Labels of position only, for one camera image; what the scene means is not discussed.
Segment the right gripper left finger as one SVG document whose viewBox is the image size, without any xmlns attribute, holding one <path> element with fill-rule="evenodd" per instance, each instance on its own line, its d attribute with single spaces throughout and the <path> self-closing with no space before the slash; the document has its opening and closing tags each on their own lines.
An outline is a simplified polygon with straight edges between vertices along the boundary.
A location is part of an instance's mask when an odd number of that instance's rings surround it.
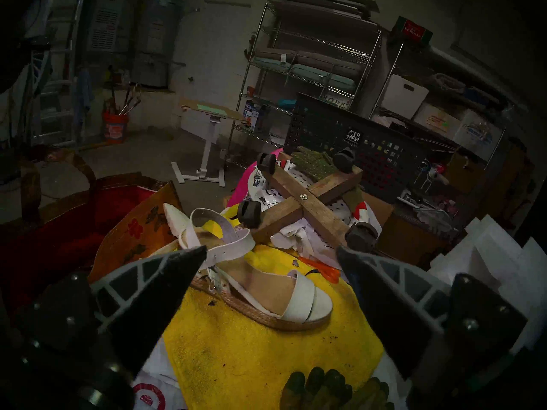
<svg viewBox="0 0 547 410">
<path fill-rule="evenodd" d="M 70 273 L 16 314 L 19 360 L 75 371 L 114 363 L 135 377 L 206 256 L 205 246 L 158 254 L 92 284 Z"/>
</svg>

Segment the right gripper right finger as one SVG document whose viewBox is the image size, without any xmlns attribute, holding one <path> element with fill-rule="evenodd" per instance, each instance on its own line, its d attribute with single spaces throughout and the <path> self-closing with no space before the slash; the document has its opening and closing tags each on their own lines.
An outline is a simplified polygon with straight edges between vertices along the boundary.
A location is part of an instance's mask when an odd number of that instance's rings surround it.
<svg viewBox="0 0 547 410">
<path fill-rule="evenodd" d="M 401 261 L 337 248 L 361 311 L 410 396 L 448 396 L 512 348 L 527 318 L 485 283 L 457 273 L 451 285 Z"/>
</svg>

